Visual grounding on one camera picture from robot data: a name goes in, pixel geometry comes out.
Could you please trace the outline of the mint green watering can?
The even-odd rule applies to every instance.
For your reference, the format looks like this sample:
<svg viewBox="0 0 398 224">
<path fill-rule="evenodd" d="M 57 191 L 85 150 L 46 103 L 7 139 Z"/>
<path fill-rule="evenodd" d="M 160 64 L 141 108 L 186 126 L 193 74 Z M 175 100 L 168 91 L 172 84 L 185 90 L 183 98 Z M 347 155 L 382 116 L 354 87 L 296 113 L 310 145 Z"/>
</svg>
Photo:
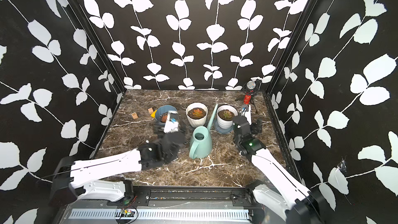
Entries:
<svg viewBox="0 0 398 224">
<path fill-rule="evenodd" d="M 190 152 L 189 157 L 191 159 L 205 158 L 212 151 L 212 138 L 211 138 L 211 128 L 215 115 L 217 113 L 218 104 L 215 105 L 212 112 L 211 118 L 208 125 L 196 127 L 193 131 L 191 141 L 190 141 Z"/>
</svg>

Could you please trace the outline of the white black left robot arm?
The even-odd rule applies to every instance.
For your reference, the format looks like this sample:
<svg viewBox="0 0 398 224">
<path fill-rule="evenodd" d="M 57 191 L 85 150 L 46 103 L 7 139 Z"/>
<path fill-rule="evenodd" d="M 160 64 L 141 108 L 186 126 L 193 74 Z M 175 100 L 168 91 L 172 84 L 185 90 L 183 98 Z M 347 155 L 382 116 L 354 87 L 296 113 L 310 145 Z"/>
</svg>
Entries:
<svg viewBox="0 0 398 224">
<path fill-rule="evenodd" d="M 187 142 L 185 123 L 158 129 L 158 139 L 118 155 L 93 160 L 64 157 L 52 176 L 50 206 L 60 207 L 77 200 L 98 199 L 117 202 L 133 192 L 131 183 L 112 183 L 107 177 L 140 172 L 170 164 Z"/>
</svg>

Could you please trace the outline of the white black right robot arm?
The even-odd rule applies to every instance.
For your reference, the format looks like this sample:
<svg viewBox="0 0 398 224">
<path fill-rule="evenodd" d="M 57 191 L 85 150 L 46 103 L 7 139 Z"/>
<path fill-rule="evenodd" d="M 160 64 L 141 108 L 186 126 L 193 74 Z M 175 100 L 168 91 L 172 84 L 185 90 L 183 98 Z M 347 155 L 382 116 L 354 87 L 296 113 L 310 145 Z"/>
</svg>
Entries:
<svg viewBox="0 0 398 224">
<path fill-rule="evenodd" d="M 323 224 L 321 208 L 325 198 L 311 191 L 278 163 L 266 146 L 251 132 L 245 116 L 233 118 L 234 143 L 240 153 L 257 167 L 277 192 L 265 184 L 252 190 L 257 203 L 264 205 L 287 224 Z"/>
</svg>

